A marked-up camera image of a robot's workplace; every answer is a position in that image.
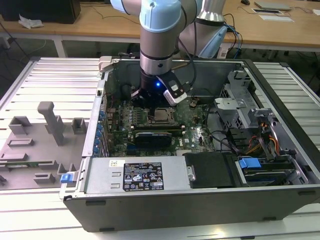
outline laptop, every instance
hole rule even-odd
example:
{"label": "laptop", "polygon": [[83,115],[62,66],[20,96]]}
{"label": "laptop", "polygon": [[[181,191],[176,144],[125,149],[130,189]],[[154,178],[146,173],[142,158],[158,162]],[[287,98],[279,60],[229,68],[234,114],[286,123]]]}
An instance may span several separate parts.
{"label": "laptop", "polygon": [[283,3],[274,3],[274,2],[265,2],[265,1],[255,1],[254,3],[261,9],[283,10],[283,11],[292,10],[288,5]]}

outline wooden desk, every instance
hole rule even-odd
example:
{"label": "wooden desk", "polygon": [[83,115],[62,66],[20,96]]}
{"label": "wooden desk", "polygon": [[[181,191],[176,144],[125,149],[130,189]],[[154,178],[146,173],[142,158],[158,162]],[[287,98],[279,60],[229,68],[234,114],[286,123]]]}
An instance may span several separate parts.
{"label": "wooden desk", "polygon": [[[108,5],[81,3],[81,13],[74,24],[44,22],[44,27],[27,29],[17,21],[4,21],[2,17],[0,21],[15,38],[53,40],[61,58],[68,56],[63,41],[140,42],[139,18],[123,14]],[[8,37],[1,27],[0,37]]]}
{"label": "wooden desk", "polygon": [[[286,3],[290,7],[320,10],[320,2],[264,1]],[[67,40],[140,42],[140,25],[136,24],[139,23],[138,17],[120,13],[111,6],[92,5],[93,7],[90,7],[90,4],[85,3],[82,3],[81,6],[80,16],[74,24],[45,22],[44,27],[29,30],[15,21],[3,21],[2,18],[0,18],[0,21],[15,38],[53,40],[59,57],[67,57],[63,47],[63,41]],[[225,3],[223,13],[233,14],[236,30],[243,36],[243,48],[320,52],[320,16],[296,8],[289,12],[290,18],[294,22],[265,21],[258,14],[249,14],[238,8],[239,6],[242,6],[248,12],[252,12],[251,8],[258,7],[254,4],[254,0],[251,0],[249,6],[242,5],[240,0],[227,0]],[[232,24],[230,16],[225,18],[228,24]],[[7,36],[0,28],[0,37]],[[233,34],[228,33],[221,45],[220,53],[227,51],[233,42]]]}
{"label": "wooden desk", "polygon": [[[320,2],[297,0],[263,0],[264,2],[285,3],[289,7],[320,10]],[[243,48],[269,49],[286,51],[320,52],[320,16],[314,13],[306,13],[300,8],[293,9],[284,16],[289,16],[294,22],[266,21],[252,9],[258,9],[254,0],[250,0],[249,6],[242,5],[239,0],[227,0],[223,14],[231,13],[234,16],[235,28],[243,36]],[[233,24],[230,15],[225,16],[228,24]],[[222,48],[228,49],[226,44],[234,36],[228,33],[228,39],[222,44]]]}

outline power supply label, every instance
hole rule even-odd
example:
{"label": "power supply label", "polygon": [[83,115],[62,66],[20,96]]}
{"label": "power supply label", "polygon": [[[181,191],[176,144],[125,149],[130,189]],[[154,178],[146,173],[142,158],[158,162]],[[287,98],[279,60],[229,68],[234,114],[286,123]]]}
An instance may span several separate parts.
{"label": "power supply label", "polygon": [[125,163],[123,166],[123,190],[164,190],[161,162]]}

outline blue cable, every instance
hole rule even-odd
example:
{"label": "blue cable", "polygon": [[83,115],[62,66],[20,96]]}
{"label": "blue cable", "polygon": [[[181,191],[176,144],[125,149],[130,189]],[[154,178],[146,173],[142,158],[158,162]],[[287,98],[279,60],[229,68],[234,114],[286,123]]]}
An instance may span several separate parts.
{"label": "blue cable", "polygon": [[235,30],[235,28],[233,27],[233,26],[230,26],[230,25],[228,25],[228,24],[226,24],[225,23],[225,25],[230,29],[230,30],[232,30],[232,32],[236,35],[236,37],[238,38],[238,50],[236,51],[236,53],[235,53],[235,55],[234,55],[234,58],[233,59],[235,59],[237,56],[238,56],[238,54],[239,54],[239,52],[240,52],[240,37],[239,37],[239,34],[238,34],[238,32]]}

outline robotic arm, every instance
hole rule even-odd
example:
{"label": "robotic arm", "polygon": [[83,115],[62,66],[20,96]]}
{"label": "robotic arm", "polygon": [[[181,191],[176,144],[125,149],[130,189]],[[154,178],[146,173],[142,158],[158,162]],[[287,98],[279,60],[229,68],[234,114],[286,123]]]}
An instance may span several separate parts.
{"label": "robotic arm", "polygon": [[[177,39],[180,36],[191,53],[198,39],[196,55],[212,58],[227,32],[221,14],[225,1],[111,0],[113,8],[139,16],[141,24],[141,79],[139,90],[131,96],[133,103],[152,108],[161,105],[165,97],[175,106],[187,97],[183,85],[171,71]],[[191,24],[194,21],[197,33]]]}

